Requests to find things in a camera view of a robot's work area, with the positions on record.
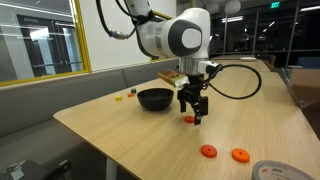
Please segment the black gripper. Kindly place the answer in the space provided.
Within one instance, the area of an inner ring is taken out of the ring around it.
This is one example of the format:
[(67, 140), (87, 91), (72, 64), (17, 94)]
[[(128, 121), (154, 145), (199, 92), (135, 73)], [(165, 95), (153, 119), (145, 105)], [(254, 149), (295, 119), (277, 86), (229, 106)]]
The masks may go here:
[(182, 89), (178, 91), (177, 99), (180, 103), (180, 112), (186, 112), (186, 104), (189, 103), (191, 107), (195, 107), (195, 125), (201, 123), (203, 116), (208, 114), (208, 98), (201, 95), (206, 82), (203, 75), (187, 75), (189, 83), (185, 84)]

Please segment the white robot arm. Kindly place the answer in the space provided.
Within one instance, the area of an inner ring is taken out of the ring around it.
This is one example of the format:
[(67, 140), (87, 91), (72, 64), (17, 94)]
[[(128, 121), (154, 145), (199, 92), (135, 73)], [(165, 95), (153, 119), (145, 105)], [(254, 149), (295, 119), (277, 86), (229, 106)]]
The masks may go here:
[(177, 90), (180, 111), (189, 103), (194, 111), (194, 124), (208, 114), (205, 88), (222, 66), (209, 60), (210, 14), (202, 8), (188, 8), (181, 15), (155, 21), (148, 0), (124, 0), (132, 21), (137, 25), (137, 41), (147, 56), (179, 58), (179, 70), (159, 73), (159, 77)]

